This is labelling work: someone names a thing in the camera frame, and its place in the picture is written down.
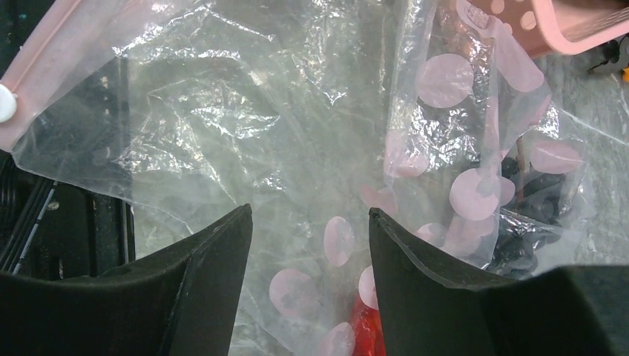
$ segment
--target pink basket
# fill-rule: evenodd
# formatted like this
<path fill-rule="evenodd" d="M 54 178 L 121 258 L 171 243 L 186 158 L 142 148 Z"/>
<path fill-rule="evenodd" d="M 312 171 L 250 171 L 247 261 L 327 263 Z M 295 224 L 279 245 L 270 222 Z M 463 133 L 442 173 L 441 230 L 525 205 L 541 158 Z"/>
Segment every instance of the pink basket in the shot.
<path fill-rule="evenodd" d="M 619 0 L 470 0 L 502 20 L 533 58 L 573 55 L 629 33 L 629 7 Z"/>

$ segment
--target white button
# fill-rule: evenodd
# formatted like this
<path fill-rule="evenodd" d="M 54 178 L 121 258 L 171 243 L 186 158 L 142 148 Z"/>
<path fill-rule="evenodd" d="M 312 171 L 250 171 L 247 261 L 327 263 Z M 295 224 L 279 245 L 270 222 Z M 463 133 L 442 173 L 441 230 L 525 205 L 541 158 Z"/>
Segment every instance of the white button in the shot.
<path fill-rule="evenodd" d="M 6 122 L 18 110 L 18 103 L 16 97 L 11 93 L 9 88 L 0 84 L 0 122 Z"/>

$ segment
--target red package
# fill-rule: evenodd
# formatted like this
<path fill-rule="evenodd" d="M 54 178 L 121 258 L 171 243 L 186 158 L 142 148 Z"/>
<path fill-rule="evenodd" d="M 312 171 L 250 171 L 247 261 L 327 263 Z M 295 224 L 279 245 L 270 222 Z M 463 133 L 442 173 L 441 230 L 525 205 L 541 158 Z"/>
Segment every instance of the red package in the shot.
<path fill-rule="evenodd" d="M 354 329 L 356 345 L 352 356 L 386 356 L 380 312 L 356 297 L 349 324 Z"/>

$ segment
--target polka dot plastic bag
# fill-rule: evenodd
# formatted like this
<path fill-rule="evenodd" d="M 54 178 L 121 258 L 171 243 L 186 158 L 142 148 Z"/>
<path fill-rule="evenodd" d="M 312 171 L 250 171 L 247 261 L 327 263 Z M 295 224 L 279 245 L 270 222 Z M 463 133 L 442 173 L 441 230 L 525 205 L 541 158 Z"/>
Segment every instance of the polka dot plastic bag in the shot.
<path fill-rule="evenodd" d="M 70 3 L 104 4 L 56 6 Z M 553 126 L 542 74 L 506 27 L 463 0 L 109 5 L 107 21 L 90 22 L 108 30 L 77 22 L 73 33 L 89 40 L 46 42 L 55 58 L 78 57 L 37 67 L 56 81 L 32 96 L 41 101 L 30 119 L 48 109 L 26 125 L 14 157 L 133 202 L 136 221 L 179 237 L 251 203 L 238 320 L 255 326 L 239 327 L 234 345 L 251 345 L 261 329 L 295 355 L 379 355 L 370 207 L 487 267 L 503 216 L 515 214 L 507 229 L 539 228 L 522 214 L 532 197 L 514 198 L 521 180 L 501 178 L 519 138 L 537 135 L 523 147 L 538 171 L 578 182 L 584 170 L 578 138 Z M 120 18 L 121 9 L 134 11 Z M 553 150 L 562 153 L 554 163 Z M 277 354 L 256 345 L 253 355 Z"/>

